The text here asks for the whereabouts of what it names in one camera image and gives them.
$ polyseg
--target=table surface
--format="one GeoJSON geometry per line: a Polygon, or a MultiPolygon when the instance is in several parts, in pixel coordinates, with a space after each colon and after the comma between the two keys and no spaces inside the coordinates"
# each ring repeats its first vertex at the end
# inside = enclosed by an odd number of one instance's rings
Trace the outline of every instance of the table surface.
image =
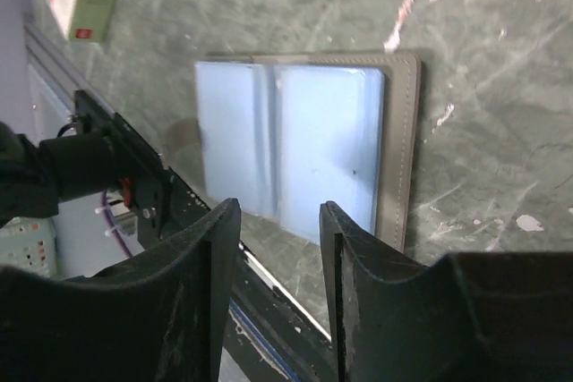
{"type": "MultiPolygon", "coordinates": [[[[573,250],[570,0],[118,0],[98,45],[66,43],[44,0],[34,13],[158,152],[170,126],[196,118],[192,63],[207,53],[412,48],[428,73],[408,255],[573,250]]],[[[204,197],[199,145],[173,166],[204,197]]],[[[243,235],[327,326],[319,249],[253,216],[243,235]]]]}

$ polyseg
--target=screw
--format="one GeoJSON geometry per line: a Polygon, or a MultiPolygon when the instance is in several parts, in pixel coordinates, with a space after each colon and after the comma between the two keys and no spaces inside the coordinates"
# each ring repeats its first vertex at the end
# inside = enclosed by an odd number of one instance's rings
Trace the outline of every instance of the screw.
{"type": "Polygon", "coordinates": [[[143,214],[143,217],[145,219],[150,219],[153,218],[155,216],[155,208],[145,208],[144,210],[141,211],[141,213],[143,214]]]}

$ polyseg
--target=stitching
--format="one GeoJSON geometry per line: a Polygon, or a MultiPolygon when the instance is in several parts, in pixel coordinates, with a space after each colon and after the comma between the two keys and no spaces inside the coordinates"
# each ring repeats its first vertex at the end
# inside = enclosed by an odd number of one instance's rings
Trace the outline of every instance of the stitching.
{"type": "MultiPolygon", "coordinates": [[[[377,64],[379,65],[379,59],[372,59],[368,57],[356,57],[356,58],[346,58],[344,60],[338,58],[325,58],[325,59],[312,59],[309,63],[311,64],[377,64]]],[[[406,65],[407,68],[407,83],[406,83],[406,104],[404,107],[404,128],[402,131],[402,149],[400,151],[400,173],[398,177],[398,205],[396,207],[396,219],[394,221],[394,248],[398,246],[398,228],[399,228],[399,219],[400,219],[400,202],[403,199],[402,196],[402,185],[404,182],[404,159],[406,157],[406,130],[408,124],[408,108],[410,107],[411,98],[409,97],[409,90],[410,85],[412,84],[412,65],[404,59],[386,59],[384,60],[385,64],[392,64],[392,63],[403,63],[406,65]]]]}

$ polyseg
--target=black cable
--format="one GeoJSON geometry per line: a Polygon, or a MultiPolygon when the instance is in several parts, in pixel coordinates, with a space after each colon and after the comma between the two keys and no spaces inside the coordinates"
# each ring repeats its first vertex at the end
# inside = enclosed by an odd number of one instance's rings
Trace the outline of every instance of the black cable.
{"type": "Polygon", "coordinates": [[[73,130],[73,129],[75,129],[75,123],[68,123],[60,129],[60,131],[57,133],[56,137],[61,138],[62,136],[64,136],[64,134],[66,132],[73,130]]]}

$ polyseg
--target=blue cable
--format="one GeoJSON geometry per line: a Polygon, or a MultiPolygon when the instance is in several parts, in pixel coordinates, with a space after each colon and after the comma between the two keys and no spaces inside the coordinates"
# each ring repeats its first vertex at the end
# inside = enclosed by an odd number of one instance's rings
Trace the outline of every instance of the blue cable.
{"type": "Polygon", "coordinates": [[[254,326],[251,320],[244,314],[244,312],[239,308],[239,306],[231,300],[229,303],[231,311],[236,314],[236,316],[243,322],[251,333],[254,334],[256,339],[259,341],[261,346],[269,353],[272,359],[277,363],[277,365],[285,372],[287,376],[291,378],[294,382],[302,382],[302,380],[296,375],[295,371],[290,368],[285,360],[280,356],[280,354],[271,346],[269,341],[265,339],[262,333],[254,326]]]}

